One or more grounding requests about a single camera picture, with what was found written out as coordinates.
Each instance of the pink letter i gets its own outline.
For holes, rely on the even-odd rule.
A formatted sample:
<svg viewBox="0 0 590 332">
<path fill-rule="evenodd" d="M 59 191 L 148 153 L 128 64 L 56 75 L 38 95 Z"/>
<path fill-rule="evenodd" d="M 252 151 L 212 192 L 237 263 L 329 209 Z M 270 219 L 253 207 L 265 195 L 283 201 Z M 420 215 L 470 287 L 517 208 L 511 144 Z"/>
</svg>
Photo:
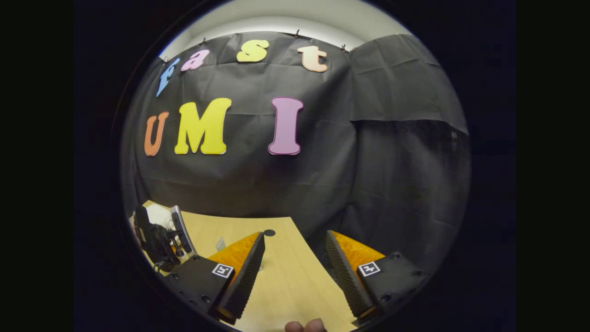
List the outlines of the pink letter i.
<svg viewBox="0 0 590 332">
<path fill-rule="evenodd" d="M 274 141 L 268 146 L 271 154 L 298 154 L 301 147 L 295 141 L 297 113 L 303 103 L 289 97 L 273 98 L 272 104 L 277 110 L 274 123 Z"/>
</svg>

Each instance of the black background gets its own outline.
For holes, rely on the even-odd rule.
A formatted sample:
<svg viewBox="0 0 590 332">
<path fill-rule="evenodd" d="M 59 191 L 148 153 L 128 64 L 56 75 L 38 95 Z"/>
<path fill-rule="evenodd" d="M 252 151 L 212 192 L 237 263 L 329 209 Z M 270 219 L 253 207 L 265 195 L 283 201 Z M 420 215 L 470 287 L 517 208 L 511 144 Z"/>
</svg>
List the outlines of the black background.
<svg viewBox="0 0 590 332">
<path fill-rule="evenodd" d="M 146 50 L 179 18 L 218 2 L 75 1 L 74 329 L 188 331 L 211 325 L 154 296 L 116 227 L 123 217 L 117 104 Z M 471 192 L 455 244 L 431 282 L 381 330 L 516 328 L 516 13 L 509 1 L 376 1 L 441 63 L 471 135 Z M 165 32 L 171 40 L 179 32 Z M 151 49 L 153 58 L 162 45 Z"/>
</svg>

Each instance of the black fabric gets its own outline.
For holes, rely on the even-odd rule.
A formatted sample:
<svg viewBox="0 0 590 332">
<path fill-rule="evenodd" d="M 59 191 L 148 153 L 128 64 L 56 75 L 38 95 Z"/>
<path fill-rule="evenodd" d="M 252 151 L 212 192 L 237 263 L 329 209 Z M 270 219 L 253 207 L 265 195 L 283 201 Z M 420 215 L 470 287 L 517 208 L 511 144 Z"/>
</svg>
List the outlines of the black fabric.
<svg viewBox="0 0 590 332">
<path fill-rule="evenodd" d="M 259 63 L 238 63 L 241 45 L 270 43 Z M 301 65 L 300 47 L 327 52 L 328 70 Z M 211 53 L 196 70 L 181 65 L 198 50 Z M 193 213 L 228 217 L 290 216 L 327 265 L 325 231 L 376 250 L 395 250 L 432 271 L 463 218 L 470 178 L 463 111 L 446 75 L 420 41 L 392 35 L 350 53 L 319 40 L 248 32 L 206 41 L 145 74 L 123 138 L 126 211 L 153 200 Z M 274 97 L 301 100 L 297 155 L 271 155 Z M 232 100 L 224 122 L 224 155 L 176 155 L 181 105 L 199 116 L 216 98 Z M 146 156 L 150 116 L 169 112 L 159 152 Z"/>
</svg>

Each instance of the wooden table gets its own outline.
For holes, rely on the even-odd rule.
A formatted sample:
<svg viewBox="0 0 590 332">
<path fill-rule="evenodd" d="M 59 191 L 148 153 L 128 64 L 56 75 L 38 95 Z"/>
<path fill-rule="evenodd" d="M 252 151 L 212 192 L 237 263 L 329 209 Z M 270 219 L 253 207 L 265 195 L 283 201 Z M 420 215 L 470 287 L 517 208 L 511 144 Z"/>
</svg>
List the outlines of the wooden table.
<svg viewBox="0 0 590 332">
<path fill-rule="evenodd" d="M 147 201 L 143 206 L 152 204 L 155 203 Z M 276 232 L 274 236 L 264 237 L 262 270 L 234 328 L 244 332 L 281 332 L 289 321 L 305 325 L 314 318 L 321 318 L 329 332 L 356 328 L 351 323 L 355 318 L 344 293 L 317 260 L 291 218 L 225 218 L 181 213 L 193 245 L 203 257 L 217 252 L 215 245 L 222 237 L 229 246 L 254 232 L 267 229 Z"/>
</svg>

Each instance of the foam letter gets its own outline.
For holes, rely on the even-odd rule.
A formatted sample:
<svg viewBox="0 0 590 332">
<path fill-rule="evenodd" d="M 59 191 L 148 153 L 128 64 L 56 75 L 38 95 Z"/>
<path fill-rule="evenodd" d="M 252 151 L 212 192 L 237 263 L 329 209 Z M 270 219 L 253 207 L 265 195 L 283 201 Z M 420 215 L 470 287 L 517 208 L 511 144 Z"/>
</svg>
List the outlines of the foam letter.
<svg viewBox="0 0 590 332">
<path fill-rule="evenodd" d="M 186 154 L 188 152 L 186 136 L 188 136 L 191 151 L 196 152 L 201 143 L 201 138 L 205 135 L 201 145 L 201 152 L 203 154 L 224 154 L 227 147 L 223 143 L 223 122 L 225 112 L 230 106 L 231 100 L 227 98 L 214 99 L 207 106 L 203 117 L 199 119 L 195 103 L 182 105 L 179 110 L 181 124 L 178 129 L 178 143 L 174 147 L 174 152 L 176 154 Z"/>
<path fill-rule="evenodd" d="M 205 58 L 209 55 L 209 50 L 201 50 L 191 55 L 191 59 L 182 65 L 181 70 L 195 70 L 203 64 Z"/>
<path fill-rule="evenodd" d="M 168 79 L 172 76 L 172 72 L 174 71 L 174 65 L 180 62 L 180 58 L 174 60 L 174 62 L 166 69 L 162 75 L 160 76 L 160 86 L 158 87 L 158 92 L 156 92 L 156 97 L 160 95 L 160 92 L 168 85 Z"/>
<path fill-rule="evenodd" d="M 168 117 L 168 112 L 162 112 L 158 115 L 158 132 L 156 133 L 156 142 L 152 144 L 152 128 L 153 123 L 156 122 L 156 116 L 150 116 L 147 120 L 146 138 L 143 141 L 143 150 L 146 155 L 152 156 L 158 153 L 160 150 L 160 144 L 162 143 L 162 133 L 164 132 L 164 122 Z"/>
<path fill-rule="evenodd" d="M 328 70 L 328 66 L 320 63 L 319 57 L 326 57 L 327 54 L 324 51 L 320 51 L 317 46 L 307 46 L 298 48 L 297 52 L 302 52 L 301 63 L 307 70 L 317 71 L 321 73 Z"/>
<path fill-rule="evenodd" d="M 271 154 L 298 154 L 301 147 L 295 141 L 297 114 L 303 103 L 288 97 L 276 97 L 272 104 L 277 110 L 274 123 L 274 141 L 268 146 Z"/>
<path fill-rule="evenodd" d="M 238 52 L 239 62 L 256 62 L 266 57 L 266 50 L 269 46 L 266 40 L 248 40 L 242 45 L 242 52 Z"/>
</svg>

